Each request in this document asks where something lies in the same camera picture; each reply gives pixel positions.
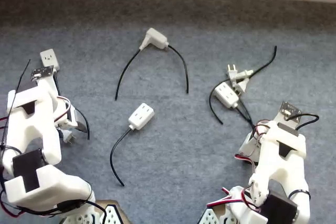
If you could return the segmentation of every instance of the electrical plug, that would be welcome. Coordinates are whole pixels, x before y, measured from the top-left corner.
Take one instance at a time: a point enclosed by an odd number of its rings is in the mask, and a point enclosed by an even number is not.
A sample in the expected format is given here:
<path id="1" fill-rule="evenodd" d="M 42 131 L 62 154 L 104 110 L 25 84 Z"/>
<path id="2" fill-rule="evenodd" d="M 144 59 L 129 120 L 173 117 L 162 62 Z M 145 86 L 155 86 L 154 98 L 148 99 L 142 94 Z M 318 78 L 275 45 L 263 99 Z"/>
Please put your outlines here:
<path id="1" fill-rule="evenodd" d="M 249 81 L 249 79 L 245 78 L 243 81 L 241 81 L 239 83 L 236 83 L 236 85 L 234 86 L 235 90 L 238 93 L 245 93 L 246 85 L 247 85 L 248 81 Z"/>
<path id="2" fill-rule="evenodd" d="M 154 28 L 150 28 L 146 32 L 146 36 L 141 46 L 139 47 L 140 51 L 142 51 L 149 44 L 153 44 L 160 49 L 164 49 L 169 45 L 167 37 L 165 37 L 162 33 L 158 32 Z"/>
<path id="3" fill-rule="evenodd" d="M 253 74 L 253 72 L 254 72 L 253 70 L 244 70 L 242 72 L 239 72 L 236 75 L 236 80 L 249 78 L 251 76 L 251 74 Z"/>
<path id="4" fill-rule="evenodd" d="M 154 110 L 145 103 L 141 105 L 133 112 L 133 114 L 128 118 L 131 130 L 137 129 L 138 131 L 142 129 L 149 120 L 154 116 Z"/>
<path id="5" fill-rule="evenodd" d="M 232 66 L 233 68 L 231 69 L 230 65 L 227 65 L 227 75 L 229 76 L 231 82 L 235 82 L 238 71 L 236 69 L 236 65 L 233 64 Z"/>

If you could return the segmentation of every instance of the white plastic housing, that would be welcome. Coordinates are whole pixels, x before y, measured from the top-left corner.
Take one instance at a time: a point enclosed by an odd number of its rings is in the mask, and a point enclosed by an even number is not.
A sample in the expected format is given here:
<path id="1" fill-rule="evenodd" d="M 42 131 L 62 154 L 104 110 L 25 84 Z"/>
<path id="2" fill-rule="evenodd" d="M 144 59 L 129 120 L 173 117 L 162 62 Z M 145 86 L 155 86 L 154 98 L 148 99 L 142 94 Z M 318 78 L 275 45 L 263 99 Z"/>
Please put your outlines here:
<path id="1" fill-rule="evenodd" d="M 145 39 L 140 46 L 140 50 L 144 49 L 149 44 L 153 44 L 160 49 L 164 49 L 169 45 L 167 37 L 154 28 L 150 28 L 147 31 Z"/>
<path id="2" fill-rule="evenodd" d="M 204 211 L 198 224 L 219 224 L 219 220 L 213 209 L 208 208 Z"/>
<path id="3" fill-rule="evenodd" d="M 242 189 L 241 186 L 233 187 L 230 190 L 232 199 L 241 199 Z M 225 224 L 266 224 L 268 221 L 266 217 L 250 210 L 243 202 L 227 204 L 225 214 L 220 217 L 220 224 L 223 224 L 225 219 L 227 219 Z"/>
<path id="4" fill-rule="evenodd" d="M 35 211 L 45 211 L 65 200 L 87 199 L 91 194 L 92 189 L 86 181 L 67 175 L 52 165 L 37 169 L 36 174 L 39 187 L 29 192 L 25 190 L 22 176 L 5 182 L 9 203 Z M 95 201 L 93 192 L 90 200 Z"/>
<path id="5" fill-rule="evenodd" d="M 122 221 L 119 219 L 115 205 L 108 205 L 105 208 L 107 216 L 105 223 L 103 223 L 104 213 L 100 216 L 100 224 L 122 224 Z"/>
<path id="6" fill-rule="evenodd" d="M 132 130 L 142 129 L 153 116 L 154 110 L 147 104 L 141 103 L 141 105 L 133 112 L 130 118 L 128 118 L 130 128 Z"/>
<path id="7" fill-rule="evenodd" d="M 228 109 L 238 106 L 239 97 L 225 82 L 222 82 L 215 88 L 214 94 Z"/>
<path id="8" fill-rule="evenodd" d="M 54 66 L 56 71 L 59 70 L 59 64 L 53 49 L 40 52 L 40 56 L 44 67 Z"/>

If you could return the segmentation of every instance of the white plug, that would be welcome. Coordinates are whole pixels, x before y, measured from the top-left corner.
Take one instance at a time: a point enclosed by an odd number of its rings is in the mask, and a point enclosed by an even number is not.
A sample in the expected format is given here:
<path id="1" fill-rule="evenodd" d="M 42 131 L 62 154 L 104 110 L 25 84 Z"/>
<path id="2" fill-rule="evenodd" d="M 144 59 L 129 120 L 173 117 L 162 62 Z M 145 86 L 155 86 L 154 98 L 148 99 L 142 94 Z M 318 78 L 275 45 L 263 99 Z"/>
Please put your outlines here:
<path id="1" fill-rule="evenodd" d="M 251 76 L 251 74 L 253 74 L 253 72 L 253 70 L 244 70 L 242 72 L 239 72 L 236 76 L 236 80 L 248 78 Z"/>
<path id="2" fill-rule="evenodd" d="M 154 28 L 150 28 L 147 31 L 146 36 L 141 46 L 139 47 L 140 51 L 142 51 L 149 44 L 153 44 L 160 49 L 164 49 L 169 45 L 167 37 L 165 37 L 162 33 L 158 32 Z"/>
<path id="3" fill-rule="evenodd" d="M 245 93 L 246 90 L 246 85 L 248 83 L 249 79 L 245 78 L 243 81 L 236 83 L 235 89 L 237 90 L 238 93 Z"/>
<path id="4" fill-rule="evenodd" d="M 228 109 L 238 106 L 239 97 L 225 82 L 221 83 L 215 88 L 214 94 Z"/>
<path id="5" fill-rule="evenodd" d="M 59 64 L 53 49 L 40 52 L 40 56 L 44 67 L 54 66 L 54 70 L 59 70 Z"/>
<path id="6" fill-rule="evenodd" d="M 141 105 L 133 112 L 130 118 L 128 118 L 128 121 L 130 123 L 129 127 L 132 130 L 140 130 L 148 123 L 153 115 L 154 110 L 147 104 L 141 103 Z"/>
<path id="7" fill-rule="evenodd" d="M 229 76 L 230 81 L 236 80 L 237 72 L 236 65 L 233 64 L 233 69 L 231 69 L 230 65 L 227 65 L 227 75 Z"/>

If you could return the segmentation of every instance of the black cable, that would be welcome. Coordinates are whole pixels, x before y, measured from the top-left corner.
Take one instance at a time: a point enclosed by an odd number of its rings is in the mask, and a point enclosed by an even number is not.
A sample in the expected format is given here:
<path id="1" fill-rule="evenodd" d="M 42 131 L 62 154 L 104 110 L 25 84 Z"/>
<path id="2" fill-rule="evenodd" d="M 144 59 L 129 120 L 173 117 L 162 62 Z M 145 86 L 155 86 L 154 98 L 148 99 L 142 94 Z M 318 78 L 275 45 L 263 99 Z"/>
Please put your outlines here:
<path id="1" fill-rule="evenodd" d="M 54 82 L 55 82 L 55 85 L 56 85 L 58 95 L 61 95 L 61 91 L 59 90 L 59 85 L 58 85 L 58 80 L 57 80 L 57 72 L 54 73 L 53 78 L 54 78 Z"/>
<path id="2" fill-rule="evenodd" d="M 133 57 L 129 60 L 129 62 L 127 62 L 126 64 L 126 67 L 122 70 L 122 73 L 120 75 L 120 78 L 119 78 L 119 81 L 118 81 L 118 85 L 117 85 L 117 90 L 116 90 L 116 95 L 115 95 L 115 98 L 114 100 L 116 101 L 118 99 L 118 93 L 119 93 L 119 88 L 120 88 L 120 83 L 121 83 L 121 80 L 122 80 L 122 77 L 124 76 L 128 66 L 131 64 L 131 62 L 135 59 L 135 57 L 140 53 L 140 49 L 138 49 L 136 51 L 136 53 L 133 55 Z"/>
<path id="3" fill-rule="evenodd" d="M 23 75 L 25 74 L 25 72 L 26 72 L 26 70 L 27 70 L 27 68 L 28 68 L 29 63 L 30 63 L 30 59 L 28 60 L 28 63 L 27 63 L 25 69 L 23 70 L 23 72 L 22 72 L 22 74 L 21 74 L 21 76 L 20 76 L 19 82 L 17 83 L 16 89 L 15 89 L 14 98 L 13 98 L 13 101 L 12 101 L 12 105 L 10 106 L 11 108 L 10 108 L 10 110 L 9 110 L 9 113 L 8 113 L 8 116 L 7 116 L 7 119 L 6 119 L 5 129 L 8 127 L 9 115 L 10 115 L 10 113 L 12 112 L 12 109 L 13 109 L 14 101 L 15 101 L 15 98 L 16 98 L 16 93 L 17 93 L 17 91 L 18 91 L 18 89 L 19 89 L 19 87 L 20 87 L 20 84 L 21 84 L 21 81 L 22 81 L 22 77 L 23 77 Z M 3 132 L 3 134 L 2 134 L 1 144 L 4 144 L 5 132 L 6 132 L 6 130 L 4 130 L 4 132 Z"/>
<path id="4" fill-rule="evenodd" d="M 2 133 L 2 140 L 1 140 L 1 143 L 0 143 L 0 145 L 1 145 L 0 146 L 0 185 L 1 185 L 1 188 L 4 192 L 6 192 L 6 188 L 5 188 L 5 181 L 4 181 L 4 176 L 3 176 L 4 168 L 3 168 L 3 164 L 2 164 L 2 159 L 3 159 L 3 156 L 4 156 L 4 152 L 5 152 L 5 147 L 4 146 L 6 145 L 5 135 L 7 133 L 9 116 L 10 116 L 10 113 L 12 112 L 12 109 L 13 109 L 13 105 L 14 105 L 14 101 L 15 101 L 15 98 L 16 98 L 17 91 L 20 87 L 22 77 L 25 74 L 25 72 L 26 72 L 26 70 L 29 66 L 29 63 L 30 63 L 30 59 L 28 60 L 28 63 L 26 65 L 25 69 L 23 70 L 23 72 L 22 72 L 22 74 L 19 78 L 19 81 L 17 83 L 16 89 L 15 89 L 15 94 L 14 94 L 13 101 L 12 101 L 12 105 L 10 106 L 11 108 L 9 110 L 9 113 L 8 113 L 8 116 L 7 116 L 7 119 L 6 119 L 5 127 L 4 127 L 4 130 L 3 130 L 3 133 Z"/>
<path id="5" fill-rule="evenodd" d="M 239 114 L 245 119 L 246 122 L 248 122 L 248 124 L 252 127 L 252 130 L 254 129 L 254 124 L 252 123 L 252 121 L 247 118 L 244 113 L 238 108 L 236 107 L 236 110 L 239 112 Z"/>
<path id="6" fill-rule="evenodd" d="M 19 154 L 22 154 L 22 151 L 20 151 L 18 148 L 10 146 L 10 145 L 1 145 L 1 147 L 5 147 L 5 149 L 10 149 L 10 150 L 14 150 Z"/>
<path id="7" fill-rule="evenodd" d="M 212 97 L 212 94 L 214 93 L 214 91 L 215 91 L 215 89 L 217 88 L 218 85 L 222 84 L 223 82 L 227 82 L 227 81 L 229 81 L 229 80 L 230 80 L 230 79 L 226 79 L 226 80 L 224 80 L 224 81 L 221 81 L 219 84 L 217 84 L 217 85 L 211 90 L 211 92 L 210 92 L 210 94 L 209 94 L 209 106 L 210 106 L 210 110 L 211 110 L 211 112 L 213 113 L 213 115 L 216 117 L 216 119 L 218 120 L 218 122 L 219 122 L 220 124 L 224 124 L 224 123 L 221 121 L 221 119 L 219 119 L 218 115 L 216 114 L 216 112 L 215 112 L 214 109 L 212 108 L 211 97 Z"/>
<path id="8" fill-rule="evenodd" d="M 295 119 L 295 118 L 300 118 L 301 116 L 304 116 L 304 115 L 305 115 L 305 116 L 314 116 L 315 119 L 313 119 L 313 120 L 311 120 L 311 121 L 308 121 L 308 122 L 306 122 L 306 123 L 302 123 L 301 125 L 297 126 L 297 127 L 295 128 L 296 131 L 297 131 L 298 129 L 300 129 L 300 128 L 302 128 L 302 127 L 308 125 L 308 124 L 314 123 L 314 122 L 316 122 L 316 121 L 318 121 L 318 120 L 320 119 L 320 117 L 319 117 L 318 115 L 316 115 L 316 114 L 302 113 L 302 114 L 292 115 L 292 116 L 288 117 L 288 118 L 286 119 L 286 121 L 293 120 L 293 119 Z"/>
<path id="9" fill-rule="evenodd" d="M 106 217 L 107 217 L 107 212 L 106 212 L 106 209 L 102 208 L 101 206 L 99 206 L 98 204 L 94 203 L 94 202 L 91 202 L 91 201 L 86 201 L 86 203 L 92 205 L 92 206 L 95 206 L 97 207 L 99 210 L 103 211 L 104 213 L 104 217 L 103 217 L 103 221 L 102 221 L 102 224 L 105 224 L 105 221 L 106 221 Z"/>
<path id="10" fill-rule="evenodd" d="M 88 130 L 88 140 L 90 140 L 90 125 L 89 125 L 89 122 L 88 120 L 86 119 L 86 117 L 84 116 L 84 114 L 78 109 L 76 108 L 76 110 L 83 116 L 84 120 L 85 120 L 85 123 L 86 123 L 86 128 Z"/>
<path id="11" fill-rule="evenodd" d="M 121 140 L 124 139 L 125 136 L 127 136 L 128 133 L 130 133 L 131 131 L 131 128 L 128 128 L 127 131 L 122 134 L 122 136 L 116 141 L 116 143 L 114 144 L 112 150 L 111 150 L 111 153 L 110 153 L 110 165 L 111 165 L 111 168 L 112 168 L 112 171 L 113 171 L 113 174 L 115 175 L 115 177 L 117 178 L 117 180 L 119 181 L 119 183 L 122 185 L 122 186 L 125 186 L 125 184 L 123 183 L 123 181 L 121 181 L 121 179 L 119 178 L 116 170 L 114 169 L 114 166 L 113 166 L 113 161 L 112 161 L 112 156 L 113 156 L 113 152 L 115 150 L 115 148 L 117 148 L 117 145 L 120 143 Z"/>
<path id="12" fill-rule="evenodd" d="M 277 46 L 274 46 L 274 50 L 273 50 L 273 56 L 271 58 L 271 60 L 269 62 L 267 62 L 265 65 L 263 65 L 262 67 L 258 68 L 256 71 L 254 71 L 251 75 L 250 75 L 250 79 L 256 75 L 258 72 L 262 71 L 265 67 L 267 67 L 268 65 L 270 65 L 274 59 L 275 59 L 275 56 L 277 55 Z"/>
<path id="13" fill-rule="evenodd" d="M 252 118 L 251 118 L 251 115 L 250 115 L 250 113 L 248 112 L 248 110 L 247 110 L 247 108 L 246 108 L 246 106 L 245 106 L 245 104 L 243 103 L 243 100 L 242 100 L 241 98 L 239 98 L 239 102 L 241 103 L 242 107 L 243 107 L 244 110 L 246 111 L 246 114 L 247 114 L 249 120 L 250 120 L 251 123 L 254 125 L 253 120 L 252 120 Z"/>
<path id="14" fill-rule="evenodd" d="M 57 80 L 57 72 L 54 73 L 54 82 L 55 82 L 55 85 L 56 85 L 58 95 L 61 95 L 61 91 L 59 90 L 59 84 L 58 84 L 58 80 Z M 89 125 L 89 122 L 86 119 L 86 117 L 84 116 L 84 114 L 78 108 L 76 108 L 76 110 L 83 116 L 83 118 L 85 120 L 86 128 L 88 130 L 88 132 L 87 132 L 88 133 L 88 140 L 90 140 L 90 125 Z"/>
<path id="15" fill-rule="evenodd" d="M 288 195 L 288 199 L 290 199 L 294 194 L 298 194 L 298 193 L 304 193 L 304 194 L 308 194 L 309 196 L 309 200 L 311 199 L 310 193 L 307 190 L 303 190 L 303 189 L 297 189 L 292 191 L 289 195 Z"/>
<path id="16" fill-rule="evenodd" d="M 187 84 L 187 87 L 186 87 L 186 93 L 189 94 L 189 77 L 188 77 L 188 69 L 187 69 L 187 64 L 185 63 L 182 55 L 175 49 L 173 48 L 171 45 L 168 45 L 168 47 L 170 49 L 172 49 L 175 53 L 177 53 L 177 55 L 181 58 L 182 62 L 183 62 L 183 67 L 184 67 L 184 72 L 185 72 L 185 81 L 186 81 L 186 84 Z"/>

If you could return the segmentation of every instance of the angled plug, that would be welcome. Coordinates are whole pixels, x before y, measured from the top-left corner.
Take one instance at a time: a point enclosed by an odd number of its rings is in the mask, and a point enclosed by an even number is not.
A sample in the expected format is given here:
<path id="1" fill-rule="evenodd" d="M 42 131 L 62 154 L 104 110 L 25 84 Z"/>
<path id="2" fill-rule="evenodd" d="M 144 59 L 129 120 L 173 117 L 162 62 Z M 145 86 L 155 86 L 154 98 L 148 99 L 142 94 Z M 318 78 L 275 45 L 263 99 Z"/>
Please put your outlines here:
<path id="1" fill-rule="evenodd" d="M 245 93 L 246 90 L 246 85 L 248 83 L 249 79 L 245 78 L 243 81 L 240 81 L 239 83 L 237 83 L 234 88 L 238 93 Z"/>
<path id="2" fill-rule="evenodd" d="M 240 79 L 245 79 L 245 78 L 248 78 L 251 76 L 251 74 L 253 74 L 253 70 L 244 70 L 242 72 L 239 72 L 236 76 L 236 79 L 237 80 L 240 80 Z"/>
<path id="3" fill-rule="evenodd" d="M 150 28 L 146 32 L 146 36 L 141 46 L 139 47 L 140 51 L 142 51 L 149 44 L 153 44 L 160 49 L 164 49 L 169 45 L 167 37 L 165 37 L 162 33 L 158 32 L 154 28 Z"/>
<path id="4" fill-rule="evenodd" d="M 141 105 L 133 112 L 133 114 L 128 118 L 131 130 L 137 129 L 138 131 L 142 129 L 149 120 L 154 116 L 154 110 L 145 103 Z"/>

